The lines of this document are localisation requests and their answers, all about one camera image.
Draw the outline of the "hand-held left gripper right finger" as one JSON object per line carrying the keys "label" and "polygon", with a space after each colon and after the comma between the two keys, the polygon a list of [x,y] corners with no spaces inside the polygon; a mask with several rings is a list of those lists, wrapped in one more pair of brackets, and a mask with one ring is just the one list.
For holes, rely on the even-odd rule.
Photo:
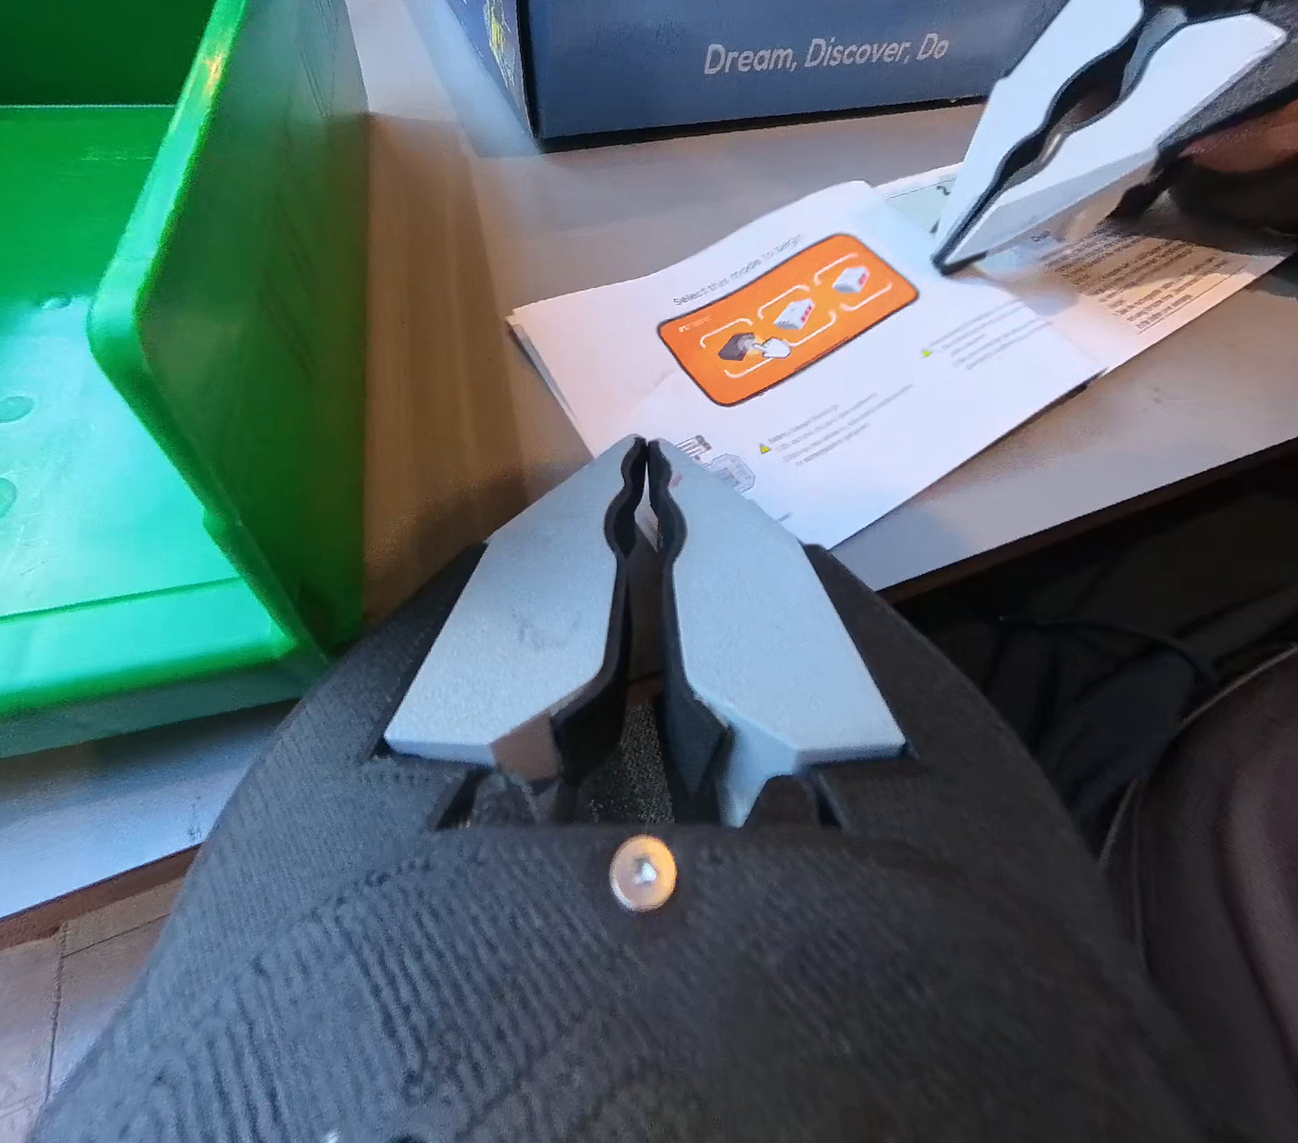
{"label": "hand-held left gripper right finger", "polygon": [[687,802],[739,828],[774,778],[903,756],[905,734],[801,542],[663,441],[646,446],[646,494],[663,730]]}

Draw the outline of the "grey desk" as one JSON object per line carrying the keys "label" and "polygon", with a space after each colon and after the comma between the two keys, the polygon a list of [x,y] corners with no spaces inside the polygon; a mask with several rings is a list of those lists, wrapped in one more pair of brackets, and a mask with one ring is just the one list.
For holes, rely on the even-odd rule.
{"label": "grey desk", "polygon": [[[586,459],[523,304],[658,271],[840,181],[960,157],[975,107],[540,149],[444,0],[346,0],[368,100],[364,620]],[[836,557],[908,599],[1295,452],[1295,271],[1056,406]],[[1,765],[1,946],[178,878],[276,708]]]}

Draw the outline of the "blue-cover instruction booklet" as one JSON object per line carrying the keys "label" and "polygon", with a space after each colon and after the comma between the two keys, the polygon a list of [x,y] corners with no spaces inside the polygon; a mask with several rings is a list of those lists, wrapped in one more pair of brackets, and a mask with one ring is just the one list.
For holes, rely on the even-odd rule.
{"label": "blue-cover instruction booklet", "polygon": [[833,548],[1275,269],[1295,243],[1161,203],[941,277],[958,164],[847,181],[510,332],[591,454],[674,444]]}

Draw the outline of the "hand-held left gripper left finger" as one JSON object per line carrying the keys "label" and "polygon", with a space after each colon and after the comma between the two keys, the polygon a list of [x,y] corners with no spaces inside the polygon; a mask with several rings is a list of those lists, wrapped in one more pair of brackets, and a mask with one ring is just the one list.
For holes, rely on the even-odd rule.
{"label": "hand-held left gripper left finger", "polygon": [[429,828],[595,826],[624,732],[646,441],[613,443],[484,542],[383,741],[460,774]]}

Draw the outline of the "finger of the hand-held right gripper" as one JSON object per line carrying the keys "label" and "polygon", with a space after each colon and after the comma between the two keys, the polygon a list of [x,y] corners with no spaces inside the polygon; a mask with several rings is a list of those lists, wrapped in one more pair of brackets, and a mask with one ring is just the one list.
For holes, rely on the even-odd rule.
{"label": "finger of the hand-held right gripper", "polygon": [[1257,13],[1198,22],[1183,13],[1148,15],[1120,72],[1113,107],[1095,113],[1091,122],[1083,122],[1085,109],[1076,107],[1054,133],[1054,140],[1063,140],[1061,157],[1069,168],[1074,146],[1085,153],[1082,168],[1096,172],[1095,188],[986,256],[1039,232],[1063,242],[1080,240],[1111,216],[1122,197],[1152,192],[1159,173],[1192,137],[1240,116],[1244,102],[1257,102],[1264,89],[1277,96],[1286,76],[1288,31]]}
{"label": "finger of the hand-held right gripper", "polygon": [[1115,103],[1115,87],[1146,24],[1142,0],[1065,0],[991,89],[932,232],[932,264],[960,269],[1058,216],[1098,183],[1063,162],[1065,116],[1083,122]]}

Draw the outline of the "green plastic bin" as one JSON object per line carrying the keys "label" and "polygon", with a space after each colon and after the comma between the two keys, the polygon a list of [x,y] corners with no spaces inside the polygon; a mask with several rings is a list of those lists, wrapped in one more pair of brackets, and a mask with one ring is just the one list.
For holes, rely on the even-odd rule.
{"label": "green plastic bin", "polygon": [[364,185],[344,0],[1,0],[1,756],[359,631]]}

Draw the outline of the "person's right hand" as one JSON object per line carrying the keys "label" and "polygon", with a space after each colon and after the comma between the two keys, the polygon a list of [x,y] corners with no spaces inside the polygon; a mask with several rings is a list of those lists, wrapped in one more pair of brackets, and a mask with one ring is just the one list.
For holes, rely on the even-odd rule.
{"label": "person's right hand", "polygon": [[1172,183],[1189,177],[1275,177],[1295,164],[1295,102],[1196,137],[1176,157]]}

